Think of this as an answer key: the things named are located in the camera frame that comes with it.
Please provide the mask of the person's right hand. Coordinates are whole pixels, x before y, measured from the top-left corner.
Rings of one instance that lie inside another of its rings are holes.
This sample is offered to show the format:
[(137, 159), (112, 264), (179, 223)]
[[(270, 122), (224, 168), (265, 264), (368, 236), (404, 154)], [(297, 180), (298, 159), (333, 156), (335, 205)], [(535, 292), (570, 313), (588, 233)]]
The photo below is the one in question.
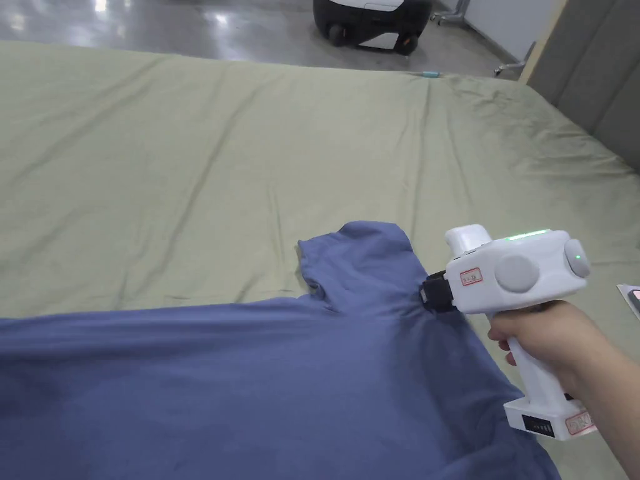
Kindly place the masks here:
[(487, 336), (506, 353), (509, 365), (518, 365), (508, 344), (515, 340), (525, 353), (546, 366), (562, 388), (575, 398), (581, 389), (579, 373), (588, 366), (588, 359), (611, 348), (611, 343), (591, 319), (566, 301), (546, 302), (536, 311), (500, 312), (489, 323)]

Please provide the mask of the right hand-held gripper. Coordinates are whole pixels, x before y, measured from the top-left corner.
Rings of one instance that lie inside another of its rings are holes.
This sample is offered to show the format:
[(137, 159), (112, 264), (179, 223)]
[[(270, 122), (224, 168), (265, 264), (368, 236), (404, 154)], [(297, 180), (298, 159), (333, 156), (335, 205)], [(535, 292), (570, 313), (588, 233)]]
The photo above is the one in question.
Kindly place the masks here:
[[(483, 314), (536, 308), (586, 287), (590, 263), (581, 243), (566, 231), (543, 229), (492, 239), (482, 226), (450, 229), (452, 259), (426, 278), (421, 300), (428, 310)], [(512, 428), (568, 441), (596, 431), (586, 408), (519, 343), (508, 340), (524, 383), (522, 398), (504, 405)]]

